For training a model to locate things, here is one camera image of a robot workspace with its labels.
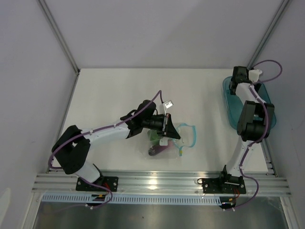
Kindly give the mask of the green bell pepper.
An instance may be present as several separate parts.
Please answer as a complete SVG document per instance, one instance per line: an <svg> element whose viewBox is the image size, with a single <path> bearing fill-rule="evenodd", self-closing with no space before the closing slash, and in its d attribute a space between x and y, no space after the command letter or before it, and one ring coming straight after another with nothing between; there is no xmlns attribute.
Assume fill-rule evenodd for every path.
<svg viewBox="0 0 305 229"><path fill-rule="evenodd" d="M150 141L159 141L161 139L161 136L158 135L158 131L156 130L149 130L147 135Z"/></svg>

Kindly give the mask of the clear zip top bag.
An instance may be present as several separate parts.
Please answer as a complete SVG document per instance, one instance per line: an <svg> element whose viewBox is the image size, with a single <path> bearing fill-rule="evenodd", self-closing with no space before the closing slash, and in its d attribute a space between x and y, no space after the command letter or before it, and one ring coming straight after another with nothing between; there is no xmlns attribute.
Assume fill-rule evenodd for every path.
<svg viewBox="0 0 305 229"><path fill-rule="evenodd" d="M197 141L197 132L194 125L188 125L186 123L174 123L174 127L180 135L181 139L172 139L167 137L161 137L159 141L150 141L148 138L147 156L152 159L176 159L178 156L183 155L185 148L192 148L195 146ZM165 154L158 154L156 156L149 156L148 150L151 146L159 144L167 146L173 144L174 148Z"/></svg>

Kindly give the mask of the purple eggplant toy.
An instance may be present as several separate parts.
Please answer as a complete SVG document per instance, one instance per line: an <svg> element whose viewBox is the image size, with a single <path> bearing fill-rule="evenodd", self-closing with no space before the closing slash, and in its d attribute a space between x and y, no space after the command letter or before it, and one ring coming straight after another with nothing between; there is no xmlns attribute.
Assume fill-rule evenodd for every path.
<svg viewBox="0 0 305 229"><path fill-rule="evenodd" d="M148 150L149 156L156 156L158 154L165 154L168 153L170 150L174 148L173 144L168 144L167 146L162 146L159 144L155 144L151 146Z"/></svg>

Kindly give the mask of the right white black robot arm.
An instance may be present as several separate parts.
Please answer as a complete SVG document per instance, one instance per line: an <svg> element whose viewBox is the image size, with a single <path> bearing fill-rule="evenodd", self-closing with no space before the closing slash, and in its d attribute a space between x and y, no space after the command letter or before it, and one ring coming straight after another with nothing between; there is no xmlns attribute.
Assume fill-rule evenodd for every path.
<svg viewBox="0 0 305 229"><path fill-rule="evenodd" d="M224 104L230 124L239 136L234 153L224 166L218 188L224 193L245 193L244 169L259 143L270 133L275 106L266 102L255 89L261 70L233 68L232 77L223 81Z"/></svg>

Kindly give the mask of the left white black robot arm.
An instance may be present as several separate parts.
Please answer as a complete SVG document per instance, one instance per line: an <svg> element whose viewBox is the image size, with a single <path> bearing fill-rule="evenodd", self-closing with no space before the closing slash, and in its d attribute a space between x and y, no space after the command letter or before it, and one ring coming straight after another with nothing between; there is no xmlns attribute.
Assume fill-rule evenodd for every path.
<svg viewBox="0 0 305 229"><path fill-rule="evenodd" d="M103 186L102 174L97 166L87 162L88 153L94 146L134 137L145 128L155 131L161 138L181 138L172 123L171 114L155 114L155 110L156 104L153 101L144 100L136 110L121 117L116 125L87 131L71 125L51 151L65 174L77 175L87 181L91 190L100 190Z"/></svg>

